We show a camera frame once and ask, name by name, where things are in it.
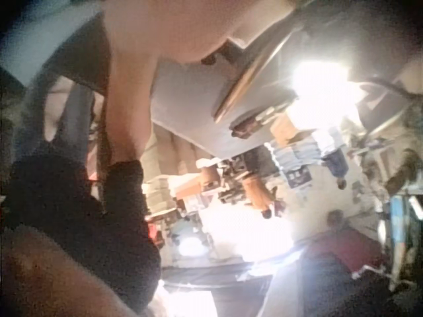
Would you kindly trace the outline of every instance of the cardboard box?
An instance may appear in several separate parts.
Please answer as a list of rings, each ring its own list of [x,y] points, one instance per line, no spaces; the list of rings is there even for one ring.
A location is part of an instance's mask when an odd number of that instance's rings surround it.
[[[289,144],[301,141],[310,136],[314,130],[297,129],[286,112],[284,112],[273,122],[270,132],[280,147],[286,147]]]

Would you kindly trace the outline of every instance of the skin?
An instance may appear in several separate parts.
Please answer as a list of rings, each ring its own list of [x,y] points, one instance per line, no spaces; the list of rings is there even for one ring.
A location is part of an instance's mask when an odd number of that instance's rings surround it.
[[[198,61],[220,47],[258,0],[106,0],[112,54],[106,134],[111,164],[139,160],[151,134],[159,58]],[[2,296],[23,316],[135,314],[53,240],[28,227],[2,237]]]
[[[1,263],[2,296],[21,316],[136,316],[109,286],[36,229],[5,232]]]

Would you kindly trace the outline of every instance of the hand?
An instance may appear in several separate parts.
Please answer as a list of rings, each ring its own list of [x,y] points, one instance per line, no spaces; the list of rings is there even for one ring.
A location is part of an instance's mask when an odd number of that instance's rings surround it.
[[[104,27],[115,51],[198,61],[226,41],[260,0],[106,0]]]
[[[136,316],[44,233],[20,226],[1,242],[2,296],[21,316]]]

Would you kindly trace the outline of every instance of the ceiling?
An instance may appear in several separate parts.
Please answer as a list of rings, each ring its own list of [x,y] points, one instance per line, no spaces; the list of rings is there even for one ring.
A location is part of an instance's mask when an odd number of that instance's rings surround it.
[[[13,46],[13,49],[9,50],[7,59],[4,50],[2,52],[2,66],[6,65],[6,69],[16,77],[24,77],[28,65],[36,64],[32,65],[36,68],[43,64],[38,50],[44,49],[44,42],[49,52],[54,52],[59,45],[49,41],[58,41],[57,37],[61,37],[64,44],[59,46],[46,65],[104,94],[110,56],[100,16],[91,18],[97,9],[91,5],[82,15],[73,8],[73,15],[83,16],[78,23],[66,19],[52,20],[49,25],[42,25],[44,32],[37,29],[40,23],[23,24],[17,28],[18,36],[14,37],[19,41],[9,40],[9,44],[12,43],[9,47]],[[229,126],[247,112],[273,105],[275,100],[282,98],[281,91],[289,88],[292,71],[300,61],[318,59],[342,63],[351,68],[356,80],[374,75],[393,80],[418,44],[414,37],[416,30],[411,23],[413,20],[407,20],[409,23],[405,24],[402,12],[388,7],[386,1],[316,0],[306,8],[302,18],[306,32],[292,36],[254,80],[235,109],[219,123],[213,120],[216,108],[274,32],[291,28],[295,22],[292,15],[261,35],[235,61],[228,62],[219,54],[217,63],[210,66],[162,61],[153,89],[153,121],[214,156],[221,159],[233,157],[271,140],[267,128],[247,140],[241,140],[231,136]],[[68,24],[73,24],[76,29],[80,24],[83,26],[67,38],[72,29]],[[23,38],[31,39],[29,52],[34,52],[37,58],[31,59],[28,55]]]

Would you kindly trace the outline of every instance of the blue object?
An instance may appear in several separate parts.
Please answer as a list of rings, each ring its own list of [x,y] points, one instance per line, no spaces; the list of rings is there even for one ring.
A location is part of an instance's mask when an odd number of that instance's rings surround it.
[[[391,226],[395,243],[405,242],[404,201],[402,196],[391,198]]]

